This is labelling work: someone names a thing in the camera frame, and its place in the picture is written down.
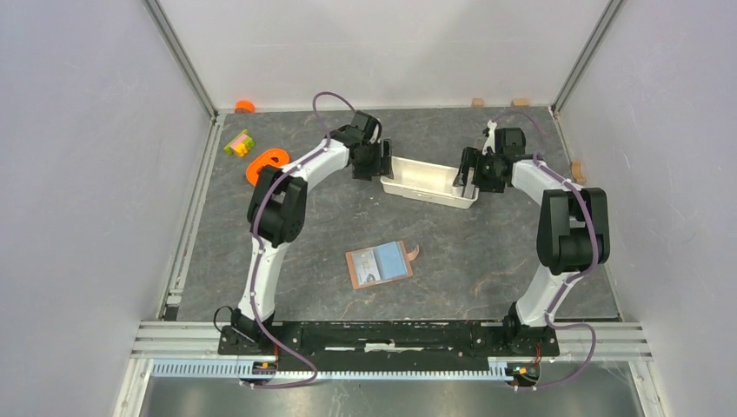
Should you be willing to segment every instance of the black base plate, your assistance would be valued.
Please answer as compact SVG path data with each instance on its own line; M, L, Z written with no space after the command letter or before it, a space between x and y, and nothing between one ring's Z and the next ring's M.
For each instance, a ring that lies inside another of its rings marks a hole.
M501 324L488 321L283 321L269 331L325 372L488 370L488 357L534 357L537 344L542 356L560 354L552 329L553 337L544 341L506 343ZM367 343L416 350L366 352ZM274 354L275 349L270 343L254 346L225 326L217 353ZM309 370L281 349L277 357L283 371Z

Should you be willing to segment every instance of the gray stone surface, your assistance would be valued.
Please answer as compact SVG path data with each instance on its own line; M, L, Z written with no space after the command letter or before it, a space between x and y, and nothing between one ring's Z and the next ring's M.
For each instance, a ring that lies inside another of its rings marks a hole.
M465 146L480 146L490 117L504 109L374 110L394 155L455 167ZM552 117L544 108L500 119L500 127L521 127L528 151L568 175L568 163ZM350 121L348 111L326 112L331 127ZM243 159L222 151L242 129L256 148ZM270 148L293 159L323 137L309 112L228 115L210 178L207 199L189 265L180 321L209 321L216 308L235 306L245 288L251 242L246 212L253 188L243 178L248 164ZM538 266L535 253L539 208L516 189L482 194L468 210L388 195L378 179L351 179L336 172L308 197L302 234L289 248L277 286L277 320L500 319L524 294ZM354 290L345 253L404 240L419 244L415 276ZM611 288L600 270L577 284L558 317L617 315Z

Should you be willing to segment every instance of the gray wall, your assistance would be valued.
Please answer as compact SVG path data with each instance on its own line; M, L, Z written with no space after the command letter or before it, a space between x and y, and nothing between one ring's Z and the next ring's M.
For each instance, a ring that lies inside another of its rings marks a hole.
M0 415L110 415L208 120L139 0L0 10Z
M627 2L563 109L674 415L734 415L737 3Z
M306 110L550 104L607 0L161 3L217 107Z

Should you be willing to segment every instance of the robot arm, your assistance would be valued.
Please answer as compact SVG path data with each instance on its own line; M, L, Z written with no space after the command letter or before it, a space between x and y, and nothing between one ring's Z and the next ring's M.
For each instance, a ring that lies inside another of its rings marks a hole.
M307 194L328 175L353 165L353 177L371 180L378 175L392 176L391 141L381 139L381 124L374 117L357 111L349 125L330 132L331 140L324 139L307 155L282 167L266 166L259 174L248 211L253 222L259 206L266 202L256 235L252 237L253 250L246 290L238 308L231 315L234 329L252 341L258 341L260 333L255 325L255 313L262 321L271 321L274 315L276 282L282 261L291 242L302 231ZM272 195L267 195L272 184L284 172L289 176L280 183ZM261 255L258 270L256 259ZM256 280L251 293L252 281ZM251 306L255 299L256 311Z
M561 301L573 287L574 282L567 283L568 278L591 263L592 248L586 225L581 225L581 207L571 191L538 166L544 166L545 162L536 162L532 155L525 154L526 140L521 129L497 129L496 123L489 122L484 134L488 139L483 149L463 150L455 185L495 193L511 186L540 205L537 231L540 266L525 295L512 305L505 322L513 333L523 328L544 328L546 313L553 320ZM573 185L587 204L600 249L599 263L604 263L609 257L607 196L601 189ZM556 300L563 286L565 289Z

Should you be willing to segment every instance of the small wooden block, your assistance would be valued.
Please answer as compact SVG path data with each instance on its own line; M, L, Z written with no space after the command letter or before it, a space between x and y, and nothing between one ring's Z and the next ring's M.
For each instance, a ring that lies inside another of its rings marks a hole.
M529 99L528 98L515 98L512 100L512 105L514 107L529 107Z
M571 173L574 175L576 184L583 185L586 183L586 177L581 173L581 161L571 162Z

